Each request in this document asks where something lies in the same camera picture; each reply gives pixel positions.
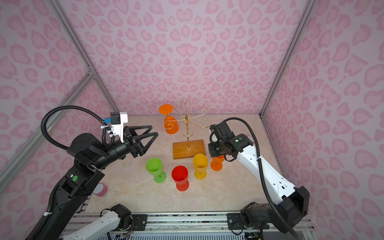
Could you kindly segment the orange wine glass front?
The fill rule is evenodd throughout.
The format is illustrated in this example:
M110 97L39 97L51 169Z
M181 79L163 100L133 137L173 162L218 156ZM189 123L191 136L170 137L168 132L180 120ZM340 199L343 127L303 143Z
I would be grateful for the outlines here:
M214 157L210 166L211 169L218 172L223 168L223 161L225 160L224 156Z

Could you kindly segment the orange wine glass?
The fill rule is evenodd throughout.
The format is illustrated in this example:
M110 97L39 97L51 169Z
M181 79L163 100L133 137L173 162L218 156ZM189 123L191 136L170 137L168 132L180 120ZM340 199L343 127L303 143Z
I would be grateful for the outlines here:
M176 134L179 131L179 125L177 120L171 116L173 110L174 107L170 104L165 104L159 107L159 112L162 115L166 116L164 119L163 128L169 135Z
M224 156L214 157L210 166L211 169L218 172L223 168L223 161L225 160Z

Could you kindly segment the green plastic wine glass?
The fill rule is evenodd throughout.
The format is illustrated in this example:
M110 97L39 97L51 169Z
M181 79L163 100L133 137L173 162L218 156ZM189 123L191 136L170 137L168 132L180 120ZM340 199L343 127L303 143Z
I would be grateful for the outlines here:
M159 158L151 158L146 163L146 170L154 177L154 181L158 184L163 183L167 174L163 170L163 163Z

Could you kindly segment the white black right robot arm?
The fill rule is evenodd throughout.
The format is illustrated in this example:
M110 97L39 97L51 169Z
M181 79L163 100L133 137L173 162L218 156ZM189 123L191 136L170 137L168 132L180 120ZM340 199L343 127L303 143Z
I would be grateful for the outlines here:
M250 203L241 210L241 224L244 228L258 226L263 230L266 224L273 224L281 233L290 233L298 239L294 227L308 213L310 193L305 187L296 187L283 177L261 155L260 145L255 133L246 121L252 138L244 134L235 135L224 120L210 126L209 153L214 157L231 156L239 161L260 181L267 206Z

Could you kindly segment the red plastic wine glass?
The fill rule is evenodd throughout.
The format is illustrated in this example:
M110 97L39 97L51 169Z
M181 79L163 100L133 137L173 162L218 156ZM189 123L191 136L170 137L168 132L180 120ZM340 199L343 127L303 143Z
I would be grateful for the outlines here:
M188 176L188 169L184 166L177 166L172 170L172 179L180 192L184 192L189 188Z

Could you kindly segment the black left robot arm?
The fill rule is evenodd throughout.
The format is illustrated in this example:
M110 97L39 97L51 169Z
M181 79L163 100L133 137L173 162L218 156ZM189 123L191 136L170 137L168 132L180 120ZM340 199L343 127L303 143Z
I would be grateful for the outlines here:
M94 135L77 136L67 148L74 165L54 186L46 212L28 240L57 240L80 205L90 196L102 178L101 171L127 155L143 156L158 137L152 126L124 127L123 140L105 147Z

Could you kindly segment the yellow plastic wine glass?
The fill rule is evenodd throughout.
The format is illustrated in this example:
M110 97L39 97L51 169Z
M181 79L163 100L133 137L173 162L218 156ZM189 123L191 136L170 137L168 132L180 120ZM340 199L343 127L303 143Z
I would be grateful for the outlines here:
M195 168L194 176L198 180L204 180L207 177L208 158L203 154L197 154L193 158Z

